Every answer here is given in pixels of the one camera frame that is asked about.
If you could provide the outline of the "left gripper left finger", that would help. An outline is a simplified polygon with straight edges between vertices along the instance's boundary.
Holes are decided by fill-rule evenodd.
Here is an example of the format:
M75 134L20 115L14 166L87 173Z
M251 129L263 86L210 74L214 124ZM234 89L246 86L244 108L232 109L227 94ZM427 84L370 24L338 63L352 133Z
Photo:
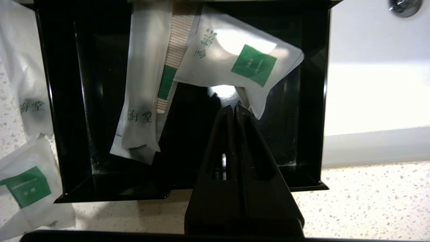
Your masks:
M192 190L186 224L228 224L241 217L238 156L231 106L214 120L198 178Z

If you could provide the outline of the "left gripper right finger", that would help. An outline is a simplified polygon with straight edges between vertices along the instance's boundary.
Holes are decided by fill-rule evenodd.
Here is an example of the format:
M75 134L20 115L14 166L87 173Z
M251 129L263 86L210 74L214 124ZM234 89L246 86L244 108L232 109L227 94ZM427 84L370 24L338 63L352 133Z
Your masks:
M247 217L265 222L305 222L254 116L242 106L235 111L239 132L240 171Z

